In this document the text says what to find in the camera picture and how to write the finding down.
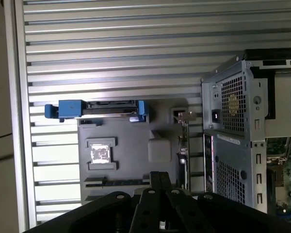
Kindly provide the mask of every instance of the vent slot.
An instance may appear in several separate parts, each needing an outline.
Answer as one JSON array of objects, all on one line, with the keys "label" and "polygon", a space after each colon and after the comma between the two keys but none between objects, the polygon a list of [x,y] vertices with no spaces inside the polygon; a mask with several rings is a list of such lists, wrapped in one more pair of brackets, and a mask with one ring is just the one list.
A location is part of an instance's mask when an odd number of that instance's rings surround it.
[{"label": "vent slot", "polygon": [[206,192],[212,192],[212,143],[211,136],[205,135],[205,179]]},{"label": "vent slot", "polygon": [[246,98],[243,93],[245,77],[222,83],[222,120],[228,131],[244,132]]},{"label": "vent slot", "polygon": [[239,171],[219,161],[217,165],[217,193],[223,197],[245,204],[244,184]]}]

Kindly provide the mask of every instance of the black plastic mount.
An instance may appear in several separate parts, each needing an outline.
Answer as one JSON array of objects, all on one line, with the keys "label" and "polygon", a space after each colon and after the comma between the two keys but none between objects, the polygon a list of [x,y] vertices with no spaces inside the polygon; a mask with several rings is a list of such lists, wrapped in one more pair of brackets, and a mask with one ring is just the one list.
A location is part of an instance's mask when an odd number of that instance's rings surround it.
[{"label": "black plastic mount", "polygon": [[[160,222],[165,229],[160,229]],[[291,233],[291,224],[275,216],[205,193],[193,199],[173,188],[167,172],[151,172],[150,188],[131,198],[113,192],[54,218],[28,233]]]}]

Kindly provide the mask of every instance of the green circuit board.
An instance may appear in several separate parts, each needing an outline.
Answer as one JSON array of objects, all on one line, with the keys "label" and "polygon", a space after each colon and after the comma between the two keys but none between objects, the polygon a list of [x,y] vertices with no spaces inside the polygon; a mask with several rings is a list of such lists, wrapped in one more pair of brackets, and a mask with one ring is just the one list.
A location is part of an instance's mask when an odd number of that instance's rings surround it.
[{"label": "green circuit board", "polygon": [[268,139],[267,158],[275,172],[275,214],[291,222],[291,138]]}]

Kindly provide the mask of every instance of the metal clip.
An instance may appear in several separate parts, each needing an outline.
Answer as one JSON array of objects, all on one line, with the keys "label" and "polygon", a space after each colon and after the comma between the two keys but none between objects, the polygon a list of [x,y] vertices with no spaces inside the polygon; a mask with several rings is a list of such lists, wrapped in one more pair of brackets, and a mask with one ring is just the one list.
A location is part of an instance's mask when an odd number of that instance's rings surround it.
[{"label": "metal clip", "polygon": [[197,114],[196,112],[183,112],[179,113],[179,122],[184,122],[184,121],[191,121],[191,120],[196,120]]}]

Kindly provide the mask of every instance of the metal side panel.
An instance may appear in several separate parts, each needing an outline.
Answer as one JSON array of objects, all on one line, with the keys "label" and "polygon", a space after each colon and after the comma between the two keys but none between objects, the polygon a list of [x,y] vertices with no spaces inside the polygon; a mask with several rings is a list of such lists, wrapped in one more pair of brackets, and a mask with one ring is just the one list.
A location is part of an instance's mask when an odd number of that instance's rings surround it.
[{"label": "metal side panel", "polygon": [[[201,116],[202,75],[244,49],[291,48],[291,0],[4,0],[4,6],[20,231],[80,204],[76,121],[45,119],[45,104],[186,98]],[[199,135],[201,124],[199,117],[191,132]],[[191,140],[198,156],[202,138]],[[195,160],[191,170],[199,174],[202,160]],[[192,183],[194,192],[203,191],[203,177]]]}]

